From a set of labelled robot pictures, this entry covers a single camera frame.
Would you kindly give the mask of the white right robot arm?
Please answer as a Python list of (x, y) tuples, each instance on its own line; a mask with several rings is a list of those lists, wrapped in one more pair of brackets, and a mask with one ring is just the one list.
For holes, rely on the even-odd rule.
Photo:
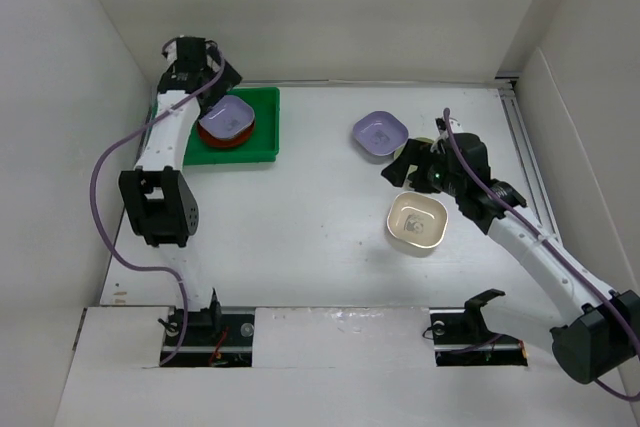
[(462, 216), (510, 254), (543, 290), (541, 312), (509, 307), (490, 288), (468, 299), (462, 328), (474, 343), (506, 335), (549, 352), (580, 384), (639, 355), (639, 296), (591, 274), (538, 222), (525, 198), (491, 175), (486, 145), (472, 133), (410, 139), (381, 175), (419, 196), (446, 194)]

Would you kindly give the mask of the red round plate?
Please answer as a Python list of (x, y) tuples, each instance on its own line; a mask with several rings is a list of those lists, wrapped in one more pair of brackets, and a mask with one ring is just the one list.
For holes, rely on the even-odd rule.
[(252, 123), (249, 127), (239, 133), (232, 139), (220, 139), (211, 135), (206, 129), (204, 129), (199, 123), (196, 124), (196, 130), (201, 141), (208, 147), (214, 149), (232, 149), (238, 147), (247, 142), (252, 136), (255, 129), (255, 123)]

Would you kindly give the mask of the purple square panda dish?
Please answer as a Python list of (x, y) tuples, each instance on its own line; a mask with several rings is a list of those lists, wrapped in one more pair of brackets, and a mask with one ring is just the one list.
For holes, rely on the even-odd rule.
[(214, 138), (231, 140), (254, 120), (254, 109), (248, 103), (235, 95), (226, 95), (199, 120), (199, 126)]
[(384, 157), (393, 154), (406, 143), (409, 131), (393, 114), (374, 111), (354, 124), (352, 135), (369, 154)]

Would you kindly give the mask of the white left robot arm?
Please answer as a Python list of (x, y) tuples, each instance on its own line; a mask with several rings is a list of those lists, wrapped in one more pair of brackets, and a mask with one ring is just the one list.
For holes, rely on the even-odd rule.
[(194, 125), (242, 77), (228, 65), (212, 40), (181, 36), (165, 44), (167, 70), (156, 88), (154, 125), (133, 169), (118, 185), (135, 235), (157, 250), (163, 266), (176, 272), (187, 305), (178, 308), (168, 329), (181, 329), (201, 343), (222, 334), (222, 314), (215, 289), (202, 278), (196, 250), (188, 245), (199, 226), (199, 208), (183, 175), (187, 144)]

